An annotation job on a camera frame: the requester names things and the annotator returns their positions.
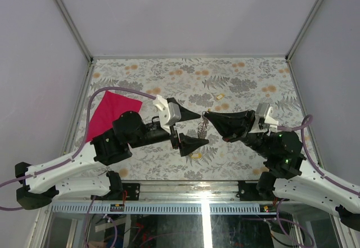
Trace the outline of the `metal spiral keyring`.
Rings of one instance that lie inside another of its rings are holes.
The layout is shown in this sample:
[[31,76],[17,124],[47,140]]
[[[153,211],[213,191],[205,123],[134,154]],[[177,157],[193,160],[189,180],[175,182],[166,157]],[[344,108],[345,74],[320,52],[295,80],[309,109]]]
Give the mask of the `metal spiral keyring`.
[[197,126],[197,137],[198,138],[201,138],[201,139],[206,138],[206,135],[208,132],[208,125],[209,125],[209,121],[205,117],[205,112],[203,111],[201,113],[201,122],[199,122],[199,124]]

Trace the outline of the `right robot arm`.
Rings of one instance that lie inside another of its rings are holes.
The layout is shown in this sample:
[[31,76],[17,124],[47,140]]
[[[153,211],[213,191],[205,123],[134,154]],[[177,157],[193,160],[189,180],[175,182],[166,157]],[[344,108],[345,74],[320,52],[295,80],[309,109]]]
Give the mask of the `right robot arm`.
[[223,140],[242,142],[265,159],[268,169],[256,186],[263,200],[272,196],[321,209],[359,230],[359,186],[324,169],[311,159],[304,136],[279,125],[268,103],[238,113],[205,112]]

